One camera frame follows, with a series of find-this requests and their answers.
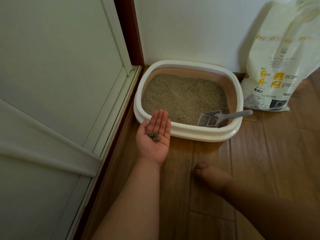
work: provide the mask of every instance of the litter box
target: litter box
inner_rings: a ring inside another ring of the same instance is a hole
[[[139,83],[134,97],[133,107],[134,115],[139,123],[142,123],[144,119],[147,119],[147,121],[151,119],[151,115],[147,114],[142,108],[141,98],[148,82],[157,74],[212,80],[224,89],[230,113],[243,110],[243,95],[240,83],[237,77],[229,70],[211,64],[164,60],[151,65],[144,73]],[[229,119],[228,125],[221,128],[209,128],[171,122],[171,136],[196,141],[226,141],[237,133],[241,122],[242,117]]]

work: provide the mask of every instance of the white plastic bag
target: white plastic bag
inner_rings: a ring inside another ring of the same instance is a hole
[[[320,65],[320,0],[275,1],[251,47],[244,106],[289,110],[299,83]]]

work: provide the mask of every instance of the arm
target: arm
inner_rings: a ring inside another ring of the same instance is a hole
[[[169,150],[170,128],[163,110],[155,111],[149,124],[144,120],[140,125],[137,162],[92,240],[158,239],[160,167]],[[149,131],[159,133],[158,142],[146,135]]]
[[[241,212],[265,239],[319,239],[319,212],[249,188],[216,167],[199,163],[194,173]]]

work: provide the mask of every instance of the gray plastic scoop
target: gray plastic scoop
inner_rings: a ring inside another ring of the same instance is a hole
[[[253,111],[251,109],[236,112],[236,113],[227,113],[227,114],[222,113],[221,110],[205,112],[200,115],[197,125],[204,126],[204,127],[219,127],[219,123],[221,121],[224,121],[230,118],[248,116],[251,114],[253,114]]]

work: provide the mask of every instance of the open palm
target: open palm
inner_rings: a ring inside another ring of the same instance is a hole
[[[170,129],[171,121],[168,119],[168,112],[162,109],[154,111],[149,124],[145,119],[137,131],[136,142],[139,156],[153,159],[161,166],[169,151]],[[154,142],[147,135],[151,131],[159,134],[159,141]]]

